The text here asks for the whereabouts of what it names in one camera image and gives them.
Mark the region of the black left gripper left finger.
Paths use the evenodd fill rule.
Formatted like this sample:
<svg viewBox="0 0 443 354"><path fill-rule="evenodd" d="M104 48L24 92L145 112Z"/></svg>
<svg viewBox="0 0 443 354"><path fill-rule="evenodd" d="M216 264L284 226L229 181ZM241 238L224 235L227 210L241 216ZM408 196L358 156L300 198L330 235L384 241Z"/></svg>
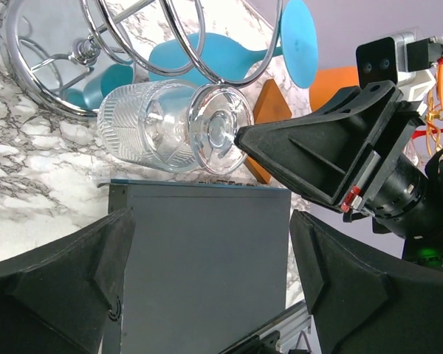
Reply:
<svg viewBox="0 0 443 354"><path fill-rule="evenodd" d="M0 262L0 353L97 353L135 230L117 210Z"/></svg>

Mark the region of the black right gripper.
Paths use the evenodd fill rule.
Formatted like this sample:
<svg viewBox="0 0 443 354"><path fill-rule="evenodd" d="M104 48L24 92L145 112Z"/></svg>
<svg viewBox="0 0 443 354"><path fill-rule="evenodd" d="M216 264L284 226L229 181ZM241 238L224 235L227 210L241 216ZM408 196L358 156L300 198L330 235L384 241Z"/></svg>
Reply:
<svg viewBox="0 0 443 354"><path fill-rule="evenodd" d="M422 104L391 82L340 89L299 118L240 128L236 146L307 201L372 217L377 234L425 236L434 229L427 178L402 153L422 123Z"/></svg>

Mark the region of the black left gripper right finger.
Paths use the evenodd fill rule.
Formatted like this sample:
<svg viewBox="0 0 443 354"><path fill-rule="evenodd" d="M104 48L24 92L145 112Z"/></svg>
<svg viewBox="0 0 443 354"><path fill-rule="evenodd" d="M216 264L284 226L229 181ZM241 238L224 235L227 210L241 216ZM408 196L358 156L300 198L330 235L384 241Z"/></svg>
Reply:
<svg viewBox="0 0 443 354"><path fill-rule="evenodd" d="M323 353L443 353L443 272L295 210L290 235Z"/></svg>

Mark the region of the blue plastic wine glass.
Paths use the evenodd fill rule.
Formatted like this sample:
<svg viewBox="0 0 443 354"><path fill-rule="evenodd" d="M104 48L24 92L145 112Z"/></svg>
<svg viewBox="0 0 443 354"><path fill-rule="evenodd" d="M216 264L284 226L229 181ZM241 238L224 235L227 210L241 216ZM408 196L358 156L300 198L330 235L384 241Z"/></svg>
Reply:
<svg viewBox="0 0 443 354"><path fill-rule="evenodd" d="M289 1L280 20L281 45L273 55L282 55L292 82L302 88L310 87L317 73L317 36L312 15L303 1ZM252 51L223 35L207 32L201 59L220 77L243 80L249 69L264 59L267 51ZM173 39L156 45L149 62L166 69L178 69L189 58L178 41ZM114 64L86 84L83 91L68 88L63 97L79 108L96 109L113 89L133 82L130 66Z"/></svg>

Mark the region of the clear ribbed wine glass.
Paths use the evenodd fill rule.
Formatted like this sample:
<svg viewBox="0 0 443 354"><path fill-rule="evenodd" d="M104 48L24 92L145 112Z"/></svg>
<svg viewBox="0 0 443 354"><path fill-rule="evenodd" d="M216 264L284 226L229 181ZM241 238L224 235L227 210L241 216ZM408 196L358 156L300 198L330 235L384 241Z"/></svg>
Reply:
<svg viewBox="0 0 443 354"><path fill-rule="evenodd" d="M238 89L184 80L118 87L97 115L98 133L117 159L170 173L202 168L218 176L243 164L247 155L234 140L240 128L253 123L250 104Z"/></svg>

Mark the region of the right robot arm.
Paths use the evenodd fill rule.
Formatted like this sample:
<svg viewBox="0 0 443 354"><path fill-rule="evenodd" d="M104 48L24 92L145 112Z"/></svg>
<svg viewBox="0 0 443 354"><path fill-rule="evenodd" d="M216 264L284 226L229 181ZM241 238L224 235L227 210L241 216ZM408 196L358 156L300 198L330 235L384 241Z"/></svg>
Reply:
<svg viewBox="0 0 443 354"><path fill-rule="evenodd" d="M404 154L425 107L389 80L340 89L299 118L241 128L235 144L303 199L343 215L370 217L376 233L406 239L403 257L439 267L443 200L436 180Z"/></svg>

